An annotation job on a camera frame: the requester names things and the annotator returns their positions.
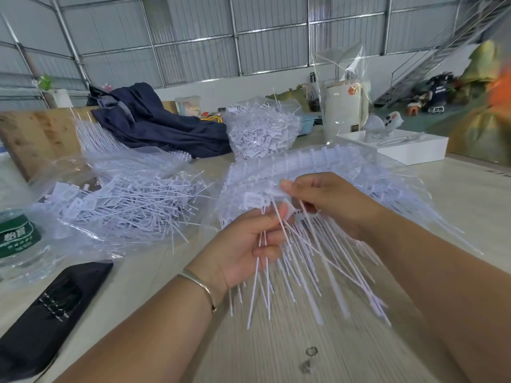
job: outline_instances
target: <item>black phone case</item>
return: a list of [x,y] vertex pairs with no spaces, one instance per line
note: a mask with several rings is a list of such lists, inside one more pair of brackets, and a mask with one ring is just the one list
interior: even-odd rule
[[58,275],[0,339],[0,383],[50,365],[112,267],[111,261],[77,264]]

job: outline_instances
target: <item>silver bracelet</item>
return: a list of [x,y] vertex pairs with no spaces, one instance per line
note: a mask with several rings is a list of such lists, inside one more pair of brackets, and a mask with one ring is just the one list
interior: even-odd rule
[[201,286],[202,289],[204,289],[204,290],[206,290],[206,292],[208,292],[209,300],[211,301],[211,312],[215,313],[215,311],[217,310],[217,306],[213,299],[213,295],[209,291],[209,288],[206,286],[206,284],[203,283],[195,274],[193,274],[191,271],[186,270],[186,269],[183,269],[183,271],[181,273],[179,273],[178,275],[185,277],[185,278],[189,279],[190,281],[195,282],[197,285]]

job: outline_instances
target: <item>green bottle label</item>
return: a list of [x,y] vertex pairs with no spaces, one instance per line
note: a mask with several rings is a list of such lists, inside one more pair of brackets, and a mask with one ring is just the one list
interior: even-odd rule
[[25,215],[0,223],[0,258],[28,249],[41,240],[41,233]]

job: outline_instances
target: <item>forearm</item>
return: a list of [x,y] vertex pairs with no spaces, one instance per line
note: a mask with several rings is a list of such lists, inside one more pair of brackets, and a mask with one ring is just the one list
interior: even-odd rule
[[365,241],[473,382],[511,381],[511,276],[386,211]]
[[175,277],[56,382],[178,381],[211,317],[205,290]]

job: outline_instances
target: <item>white box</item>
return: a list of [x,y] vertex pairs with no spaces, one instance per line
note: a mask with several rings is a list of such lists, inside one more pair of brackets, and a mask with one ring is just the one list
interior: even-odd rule
[[[417,132],[408,132],[406,130],[396,129],[392,138],[404,136],[417,136]],[[423,134],[420,140],[406,141],[398,144],[376,146],[376,142],[364,142],[365,130],[360,132],[339,134],[349,142],[372,147],[378,153],[398,160],[406,165],[421,164],[423,162],[443,160],[446,155],[448,137],[435,136],[433,134]]]

